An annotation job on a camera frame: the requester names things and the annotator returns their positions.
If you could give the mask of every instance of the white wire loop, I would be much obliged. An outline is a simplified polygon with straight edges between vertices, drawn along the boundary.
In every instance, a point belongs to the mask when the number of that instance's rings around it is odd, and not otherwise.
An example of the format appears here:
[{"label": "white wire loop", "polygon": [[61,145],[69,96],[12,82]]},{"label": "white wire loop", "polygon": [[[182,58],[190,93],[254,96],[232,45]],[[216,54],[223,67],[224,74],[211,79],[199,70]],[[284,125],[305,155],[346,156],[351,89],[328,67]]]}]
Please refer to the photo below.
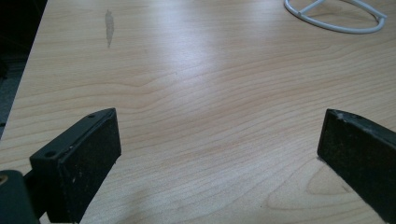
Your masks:
[{"label": "white wire loop", "polygon": [[348,33],[348,34],[357,34],[357,35],[362,35],[362,34],[370,34],[370,33],[374,33],[379,31],[385,24],[385,19],[387,18],[386,15],[384,15],[383,13],[379,12],[378,10],[376,10],[375,8],[371,7],[370,5],[363,3],[360,0],[343,0],[346,1],[356,7],[359,7],[365,11],[367,11],[368,13],[372,14],[376,21],[378,22],[378,25],[375,27],[370,27],[370,28],[349,28],[349,27],[343,27],[343,26],[337,26],[337,25],[333,25],[333,24],[329,24],[323,21],[318,21],[315,19],[312,19],[311,17],[308,17],[305,15],[306,12],[308,12],[309,10],[311,10],[314,7],[317,7],[318,5],[322,4],[325,0],[317,0],[316,2],[312,3],[311,5],[303,8],[302,10],[298,11],[296,10],[294,7],[291,6],[290,4],[290,0],[285,0],[285,8],[288,10],[288,12],[290,12],[291,14],[293,14],[295,17],[309,22],[313,25],[316,25],[318,27],[321,28],[325,28],[328,30],[333,30],[336,32],[341,32],[341,33]]}]

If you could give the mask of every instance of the wooden table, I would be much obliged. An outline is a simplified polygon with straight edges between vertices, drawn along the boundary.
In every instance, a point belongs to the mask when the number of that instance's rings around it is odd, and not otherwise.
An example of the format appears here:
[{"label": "wooden table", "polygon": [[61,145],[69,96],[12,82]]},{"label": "wooden table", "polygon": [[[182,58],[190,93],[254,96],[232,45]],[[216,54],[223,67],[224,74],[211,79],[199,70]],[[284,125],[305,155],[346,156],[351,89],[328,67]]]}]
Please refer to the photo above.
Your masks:
[{"label": "wooden table", "polygon": [[[122,155],[81,223],[383,223],[316,152],[326,108],[396,130],[396,3],[366,2],[389,16],[378,33],[320,29],[281,0],[49,1],[0,169],[26,174],[116,107]],[[375,24],[339,1],[312,13]]]}]

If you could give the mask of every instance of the dark floor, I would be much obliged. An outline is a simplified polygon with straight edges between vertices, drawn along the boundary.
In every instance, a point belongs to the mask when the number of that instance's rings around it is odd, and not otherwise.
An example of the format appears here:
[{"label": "dark floor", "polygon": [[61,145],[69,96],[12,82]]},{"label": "dark floor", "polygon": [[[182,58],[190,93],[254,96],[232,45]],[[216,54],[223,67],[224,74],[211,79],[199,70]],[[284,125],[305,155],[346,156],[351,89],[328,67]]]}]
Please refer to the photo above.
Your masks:
[{"label": "dark floor", "polygon": [[7,72],[0,77],[0,141],[26,65],[25,59],[3,60],[7,62]]}]

